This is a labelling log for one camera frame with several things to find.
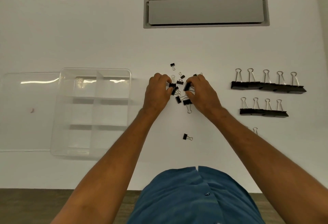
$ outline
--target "right hand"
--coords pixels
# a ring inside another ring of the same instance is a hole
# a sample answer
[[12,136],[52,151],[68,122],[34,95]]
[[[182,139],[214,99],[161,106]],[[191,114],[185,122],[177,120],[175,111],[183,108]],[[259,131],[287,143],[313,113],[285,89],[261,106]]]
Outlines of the right hand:
[[190,77],[187,82],[194,86],[195,94],[186,91],[186,95],[205,117],[209,118],[215,111],[223,109],[217,93],[203,75]]

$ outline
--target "left hand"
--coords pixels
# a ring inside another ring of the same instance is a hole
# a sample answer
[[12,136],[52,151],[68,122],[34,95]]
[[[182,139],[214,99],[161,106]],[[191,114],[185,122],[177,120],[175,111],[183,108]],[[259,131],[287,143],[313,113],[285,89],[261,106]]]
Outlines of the left hand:
[[145,101],[142,108],[146,112],[154,114],[156,117],[165,108],[173,90],[172,87],[166,89],[166,82],[172,82],[168,75],[156,73],[149,79],[149,85],[146,89]]

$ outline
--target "clear plastic organizer tray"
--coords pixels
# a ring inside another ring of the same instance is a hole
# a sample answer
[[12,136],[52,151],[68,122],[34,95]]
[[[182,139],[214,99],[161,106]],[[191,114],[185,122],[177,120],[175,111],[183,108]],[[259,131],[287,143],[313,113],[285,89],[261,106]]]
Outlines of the clear plastic organizer tray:
[[51,154],[101,158],[127,128],[130,88],[128,69],[62,69]]

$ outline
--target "hand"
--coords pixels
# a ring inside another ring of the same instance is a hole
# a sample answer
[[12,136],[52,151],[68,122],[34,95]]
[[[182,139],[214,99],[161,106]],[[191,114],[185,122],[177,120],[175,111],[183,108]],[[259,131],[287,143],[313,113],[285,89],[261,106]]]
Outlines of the hand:
[[165,108],[173,90],[172,87],[166,89],[166,82],[171,83],[171,78],[168,75],[161,75],[160,73],[156,73],[149,79],[142,108],[147,113],[154,114],[155,117]]
[[217,93],[203,75],[190,77],[187,82],[194,86],[195,94],[186,91],[186,95],[205,117],[210,118],[216,110],[223,109]]

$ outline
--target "wooden floor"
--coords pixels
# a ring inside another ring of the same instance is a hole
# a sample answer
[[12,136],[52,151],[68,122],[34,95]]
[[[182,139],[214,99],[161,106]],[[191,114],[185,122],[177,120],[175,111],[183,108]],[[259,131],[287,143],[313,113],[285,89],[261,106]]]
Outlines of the wooden floor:
[[[1,224],[49,224],[62,208],[70,189],[0,189]],[[140,191],[127,191],[115,224],[126,223]],[[267,224],[284,222],[263,194],[251,194]]]

